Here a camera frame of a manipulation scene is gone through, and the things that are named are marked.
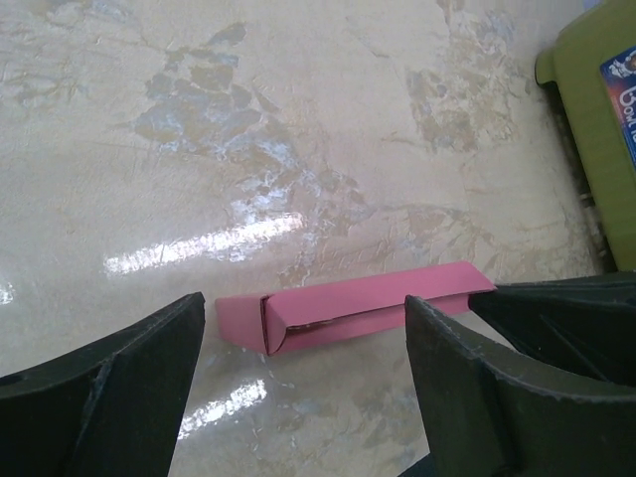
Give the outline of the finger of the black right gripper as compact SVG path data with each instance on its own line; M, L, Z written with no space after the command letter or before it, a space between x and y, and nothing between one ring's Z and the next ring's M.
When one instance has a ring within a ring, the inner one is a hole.
M635 273L500 285L471 311L520 353L570 373L635 384Z

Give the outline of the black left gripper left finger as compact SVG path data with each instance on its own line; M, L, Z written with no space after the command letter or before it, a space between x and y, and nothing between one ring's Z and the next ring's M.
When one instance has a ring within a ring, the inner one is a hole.
M167 475L204 330L196 292L2 377L2 475Z

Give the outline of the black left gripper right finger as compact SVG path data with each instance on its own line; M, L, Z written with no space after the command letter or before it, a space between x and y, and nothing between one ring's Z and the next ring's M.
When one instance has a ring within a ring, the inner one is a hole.
M634 388L527 357L419 297L404 308L428 475L634 475Z

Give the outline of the pink paper box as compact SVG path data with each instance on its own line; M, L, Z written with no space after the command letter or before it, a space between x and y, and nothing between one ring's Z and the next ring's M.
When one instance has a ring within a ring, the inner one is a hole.
M409 295L446 314L468 310L468 298L495 289L466 261L215 300L220 335L273 356L388 331L404 325Z

